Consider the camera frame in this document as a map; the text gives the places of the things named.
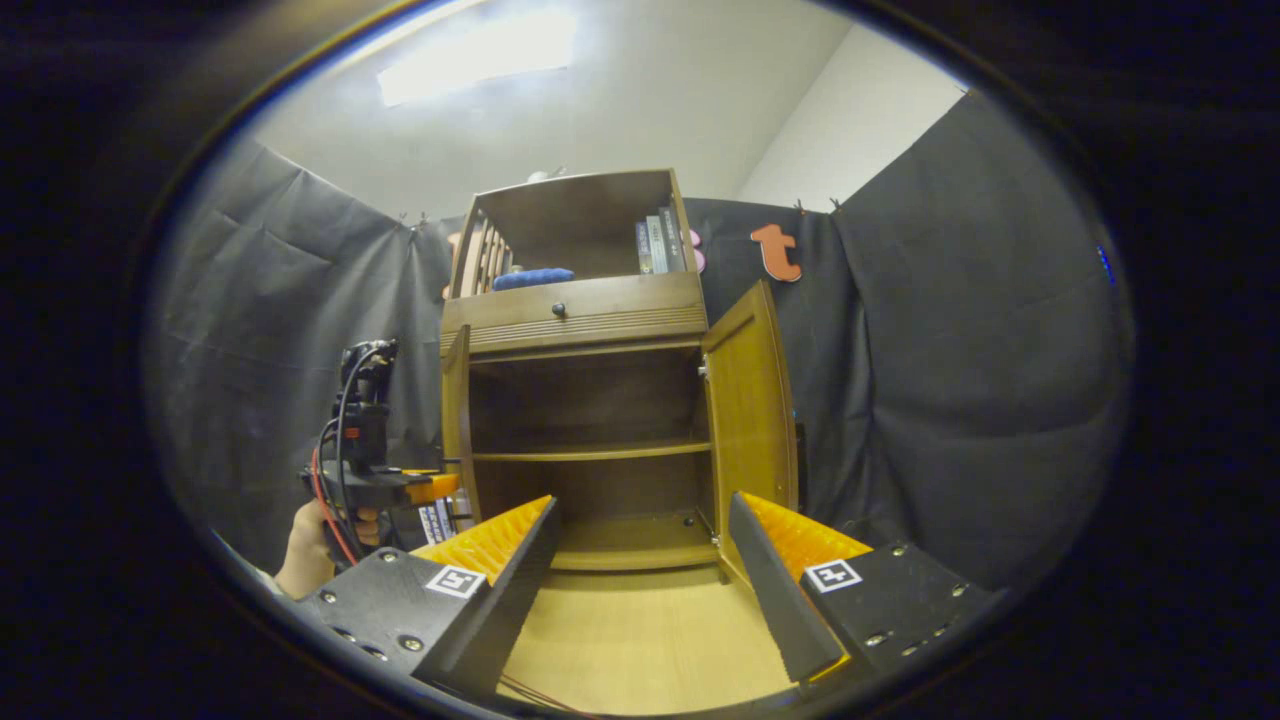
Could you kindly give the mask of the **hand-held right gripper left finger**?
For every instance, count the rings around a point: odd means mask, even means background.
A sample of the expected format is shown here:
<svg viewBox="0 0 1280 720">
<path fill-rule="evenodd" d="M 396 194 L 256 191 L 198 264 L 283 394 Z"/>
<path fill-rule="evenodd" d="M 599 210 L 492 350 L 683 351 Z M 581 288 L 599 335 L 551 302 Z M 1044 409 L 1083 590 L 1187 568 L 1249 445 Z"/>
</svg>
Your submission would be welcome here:
<svg viewBox="0 0 1280 720">
<path fill-rule="evenodd" d="M 556 556 L 559 505 L 544 495 L 439 544 L 376 550 L 300 606 L 392 673 L 493 694 Z"/>
</svg>

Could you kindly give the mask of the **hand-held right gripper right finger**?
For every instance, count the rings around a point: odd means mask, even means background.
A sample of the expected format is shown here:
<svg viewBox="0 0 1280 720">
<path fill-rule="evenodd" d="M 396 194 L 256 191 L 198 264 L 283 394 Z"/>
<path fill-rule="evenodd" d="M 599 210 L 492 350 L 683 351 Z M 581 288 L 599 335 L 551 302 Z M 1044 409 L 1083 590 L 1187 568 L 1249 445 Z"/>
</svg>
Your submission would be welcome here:
<svg viewBox="0 0 1280 720">
<path fill-rule="evenodd" d="M 731 498 L 728 521 L 785 670 L 801 685 L 902 676 L 1001 602 L 879 524 L 855 538 L 745 492 Z"/>
</svg>

